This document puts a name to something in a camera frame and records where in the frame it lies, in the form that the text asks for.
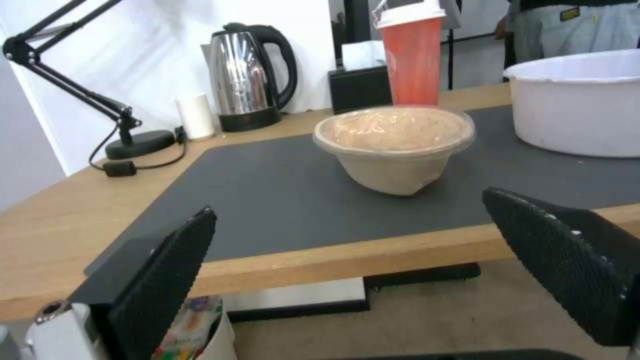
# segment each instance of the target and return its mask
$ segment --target white cup lid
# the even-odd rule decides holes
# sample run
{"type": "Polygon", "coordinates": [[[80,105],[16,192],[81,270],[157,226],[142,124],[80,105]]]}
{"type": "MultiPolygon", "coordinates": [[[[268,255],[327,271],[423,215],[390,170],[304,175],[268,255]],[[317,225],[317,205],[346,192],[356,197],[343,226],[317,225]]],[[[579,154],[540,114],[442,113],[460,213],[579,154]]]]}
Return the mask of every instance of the white cup lid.
{"type": "Polygon", "coordinates": [[[383,11],[380,16],[380,21],[378,21],[377,28],[381,29],[388,26],[444,16],[446,16],[446,13],[440,7],[440,2],[438,0],[424,0],[421,3],[398,6],[397,8],[383,11]]]}

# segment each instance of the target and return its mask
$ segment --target stainless steel kettle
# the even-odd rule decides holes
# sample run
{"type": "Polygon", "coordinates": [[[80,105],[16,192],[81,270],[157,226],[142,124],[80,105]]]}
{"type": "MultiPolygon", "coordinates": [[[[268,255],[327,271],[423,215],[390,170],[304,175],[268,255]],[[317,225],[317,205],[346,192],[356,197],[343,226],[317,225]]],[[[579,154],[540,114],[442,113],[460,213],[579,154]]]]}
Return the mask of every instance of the stainless steel kettle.
{"type": "Polygon", "coordinates": [[[275,28],[227,24],[211,37],[205,51],[222,130],[245,131],[280,121],[282,109],[298,85],[298,69],[291,44],[275,28]],[[271,59],[264,44],[280,48],[289,82],[278,93],[271,59]]]}

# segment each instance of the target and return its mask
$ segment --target food container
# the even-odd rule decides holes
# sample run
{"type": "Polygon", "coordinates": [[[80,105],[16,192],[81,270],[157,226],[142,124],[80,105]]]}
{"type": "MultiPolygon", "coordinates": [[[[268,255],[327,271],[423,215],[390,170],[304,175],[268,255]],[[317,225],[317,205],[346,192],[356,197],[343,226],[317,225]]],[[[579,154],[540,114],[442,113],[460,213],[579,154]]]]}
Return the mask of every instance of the food container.
{"type": "Polygon", "coordinates": [[[525,142],[578,155],[640,156],[640,50],[531,61],[504,75],[525,142]]]}
{"type": "Polygon", "coordinates": [[[449,157],[465,149],[475,134],[465,113],[396,106],[325,119],[316,126],[314,141],[336,155],[357,183],[409,196],[437,180],[449,157]]]}

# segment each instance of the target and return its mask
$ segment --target cable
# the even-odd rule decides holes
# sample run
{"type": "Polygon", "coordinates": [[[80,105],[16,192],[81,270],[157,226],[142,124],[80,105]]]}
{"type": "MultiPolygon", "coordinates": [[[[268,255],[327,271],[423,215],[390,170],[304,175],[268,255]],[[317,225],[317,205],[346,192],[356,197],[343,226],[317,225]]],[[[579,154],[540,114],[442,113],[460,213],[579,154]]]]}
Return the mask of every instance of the cable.
{"type": "MultiPolygon", "coordinates": [[[[98,146],[95,147],[95,149],[92,151],[91,155],[89,155],[89,165],[91,165],[91,167],[100,170],[100,171],[105,171],[104,167],[101,167],[100,165],[97,165],[93,162],[93,158],[95,157],[95,155],[100,151],[100,149],[104,146],[104,144],[106,144],[109,139],[116,133],[116,131],[118,131],[118,127],[119,127],[120,123],[117,123],[116,126],[113,128],[113,130],[107,135],[107,137],[105,137],[103,139],[103,141],[101,141],[98,146]]],[[[146,166],[135,166],[135,168],[137,170],[151,170],[154,168],[161,168],[161,167],[165,167],[168,165],[172,165],[177,163],[178,161],[182,160],[185,155],[187,154],[187,134],[184,131],[184,128],[182,126],[180,127],[176,127],[175,128],[175,141],[178,144],[182,145],[182,153],[175,159],[167,161],[166,163],[160,163],[160,164],[156,164],[156,165],[146,165],[146,166]]]]}
{"type": "Polygon", "coordinates": [[[157,164],[157,165],[147,165],[147,166],[136,166],[136,168],[138,170],[150,170],[153,168],[160,168],[160,167],[165,167],[171,164],[175,164],[178,161],[182,160],[182,158],[184,158],[184,156],[187,154],[187,141],[184,140],[178,140],[179,136],[176,136],[176,141],[178,143],[182,143],[182,154],[180,154],[180,156],[178,156],[177,158],[171,160],[171,161],[167,161],[166,163],[162,163],[162,164],[157,164]]]}
{"type": "Polygon", "coordinates": [[[100,151],[100,149],[104,146],[104,144],[107,143],[107,141],[109,141],[109,139],[113,136],[113,134],[116,133],[116,131],[118,131],[118,126],[120,124],[116,123],[116,126],[113,128],[113,130],[107,135],[107,137],[104,138],[103,141],[101,141],[100,144],[98,144],[98,146],[95,147],[95,149],[93,150],[93,152],[91,153],[91,155],[89,155],[89,165],[91,165],[91,167],[96,168],[100,171],[104,171],[104,168],[100,165],[96,165],[93,163],[93,158],[95,157],[95,155],[100,151]]]}

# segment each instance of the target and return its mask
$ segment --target kettle spout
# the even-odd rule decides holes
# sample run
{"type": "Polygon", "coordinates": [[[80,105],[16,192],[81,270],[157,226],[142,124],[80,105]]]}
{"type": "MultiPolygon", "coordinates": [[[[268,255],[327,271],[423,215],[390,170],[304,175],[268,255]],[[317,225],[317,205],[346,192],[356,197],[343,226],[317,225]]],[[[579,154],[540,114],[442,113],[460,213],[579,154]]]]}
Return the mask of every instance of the kettle spout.
{"type": "Polygon", "coordinates": [[[202,54],[204,55],[204,61],[207,62],[207,66],[211,66],[211,64],[209,63],[209,55],[210,55],[210,50],[211,50],[211,44],[202,44],[200,46],[201,50],[202,50],[202,54]]]}

